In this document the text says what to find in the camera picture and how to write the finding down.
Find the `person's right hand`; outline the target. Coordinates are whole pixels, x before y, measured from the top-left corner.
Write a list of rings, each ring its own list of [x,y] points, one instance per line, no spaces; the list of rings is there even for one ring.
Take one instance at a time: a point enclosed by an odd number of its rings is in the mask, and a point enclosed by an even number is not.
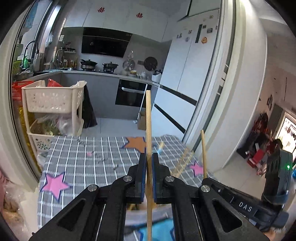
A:
[[[285,226],[283,228],[271,227],[268,231],[263,232],[263,234],[267,236],[270,241],[274,241],[283,237],[286,232],[287,228]]]

